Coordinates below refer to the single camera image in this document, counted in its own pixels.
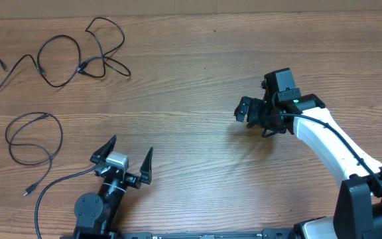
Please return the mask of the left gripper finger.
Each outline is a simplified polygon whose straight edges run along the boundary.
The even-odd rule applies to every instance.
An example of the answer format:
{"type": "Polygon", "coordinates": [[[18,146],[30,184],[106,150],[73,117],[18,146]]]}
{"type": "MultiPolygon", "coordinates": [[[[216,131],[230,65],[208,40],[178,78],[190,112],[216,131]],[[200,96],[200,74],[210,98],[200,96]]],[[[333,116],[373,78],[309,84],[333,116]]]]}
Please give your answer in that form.
{"type": "Polygon", "coordinates": [[[141,173],[140,181],[147,185],[149,185],[152,181],[152,157],[153,157],[153,148],[151,147],[140,168],[140,173],[141,173]]]}
{"type": "Polygon", "coordinates": [[[92,154],[90,161],[92,163],[99,163],[100,161],[105,161],[107,156],[113,151],[116,141],[117,136],[114,135],[105,145],[100,147],[97,151],[95,151],[92,154]]]}

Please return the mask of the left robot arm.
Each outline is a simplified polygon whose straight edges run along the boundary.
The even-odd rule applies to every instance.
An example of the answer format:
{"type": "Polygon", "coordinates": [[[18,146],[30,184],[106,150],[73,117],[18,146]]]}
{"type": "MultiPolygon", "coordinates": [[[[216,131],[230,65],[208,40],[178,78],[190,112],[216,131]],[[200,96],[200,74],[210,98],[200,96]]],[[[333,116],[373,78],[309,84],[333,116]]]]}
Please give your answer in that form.
{"type": "Polygon", "coordinates": [[[111,224],[127,189],[140,189],[142,184],[151,183],[153,148],[149,149],[140,174],[135,175],[127,171],[128,156],[113,150],[116,140],[117,137],[113,136],[92,154],[90,161],[95,164],[93,171],[97,177],[103,178],[103,182],[97,193],[86,193],[78,198],[74,205],[74,231],[71,235],[61,236],[61,239],[121,237],[112,230],[111,224]]]}

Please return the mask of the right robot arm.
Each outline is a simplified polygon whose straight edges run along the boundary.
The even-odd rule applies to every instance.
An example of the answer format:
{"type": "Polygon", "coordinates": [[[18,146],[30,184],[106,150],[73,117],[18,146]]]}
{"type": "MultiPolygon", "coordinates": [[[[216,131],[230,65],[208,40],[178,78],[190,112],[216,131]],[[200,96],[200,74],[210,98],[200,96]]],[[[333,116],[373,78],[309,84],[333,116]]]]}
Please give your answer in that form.
{"type": "Polygon", "coordinates": [[[287,229],[264,229],[262,237],[382,238],[382,163],[339,127],[318,96],[300,93],[290,68],[266,74],[261,87],[262,99],[241,98],[234,111],[236,120],[263,128],[263,138],[295,135],[313,150],[340,188],[333,216],[287,229]]]}

